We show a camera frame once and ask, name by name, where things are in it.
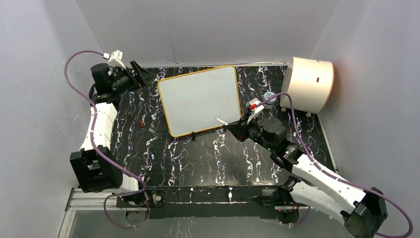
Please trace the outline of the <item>white red marker pen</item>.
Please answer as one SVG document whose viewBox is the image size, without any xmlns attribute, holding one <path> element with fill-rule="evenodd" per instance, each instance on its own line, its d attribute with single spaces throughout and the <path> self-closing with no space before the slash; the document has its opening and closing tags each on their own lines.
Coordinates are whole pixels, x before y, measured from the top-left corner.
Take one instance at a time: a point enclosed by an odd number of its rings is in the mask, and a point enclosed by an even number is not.
<svg viewBox="0 0 420 238">
<path fill-rule="evenodd" d="M 218 122 L 220 122 L 222 125 L 228 125 L 228 123 L 224 122 L 223 120 L 219 118 L 215 118 Z"/>
</svg>

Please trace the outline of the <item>yellow framed whiteboard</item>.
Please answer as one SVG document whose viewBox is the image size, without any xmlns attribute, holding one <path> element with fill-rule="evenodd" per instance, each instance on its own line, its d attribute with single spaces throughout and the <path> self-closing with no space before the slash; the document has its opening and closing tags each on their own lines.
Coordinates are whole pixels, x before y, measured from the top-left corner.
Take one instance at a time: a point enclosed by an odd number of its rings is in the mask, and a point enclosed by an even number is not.
<svg viewBox="0 0 420 238">
<path fill-rule="evenodd" d="M 164 78 L 157 84 L 169 133 L 181 137 L 241 117 L 236 67 L 221 66 Z"/>
</svg>

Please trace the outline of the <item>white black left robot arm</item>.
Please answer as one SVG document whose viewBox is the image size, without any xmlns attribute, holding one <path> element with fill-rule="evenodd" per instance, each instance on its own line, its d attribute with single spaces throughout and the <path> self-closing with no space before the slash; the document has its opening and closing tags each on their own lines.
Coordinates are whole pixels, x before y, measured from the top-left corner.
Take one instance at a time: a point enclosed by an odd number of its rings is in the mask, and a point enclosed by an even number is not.
<svg viewBox="0 0 420 238">
<path fill-rule="evenodd" d="M 84 192 L 111 192 L 129 195 L 135 206 L 143 206 L 148 193 L 139 188 L 137 179 L 115 166 L 110 149 L 112 128 L 120 104 L 120 95 L 147 86 L 155 75 L 136 61 L 128 67 L 99 63 L 91 67 L 94 84 L 88 97 L 93 101 L 88 132 L 80 149 L 70 154 L 70 163 Z"/>
</svg>

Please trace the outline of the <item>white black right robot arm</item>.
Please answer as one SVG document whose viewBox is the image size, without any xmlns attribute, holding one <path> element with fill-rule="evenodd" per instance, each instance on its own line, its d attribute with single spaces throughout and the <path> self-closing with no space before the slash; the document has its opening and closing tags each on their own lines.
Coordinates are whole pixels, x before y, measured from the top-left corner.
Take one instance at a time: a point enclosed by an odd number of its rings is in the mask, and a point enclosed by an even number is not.
<svg viewBox="0 0 420 238">
<path fill-rule="evenodd" d="M 250 139 L 271 152 L 289 178 L 278 190 L 285 205 L 304 203 L 339 221 L 356 238 L 372 238 L 388 217 L 383 193 L 376 187 L 355 188 L 333 171 L 316 165 L 302 147 L 288 139 L 288 130 L 276 118 L 259 125 L 256 119 L 225 123 L 224 129 L 243 142 Z"/>
</svg>

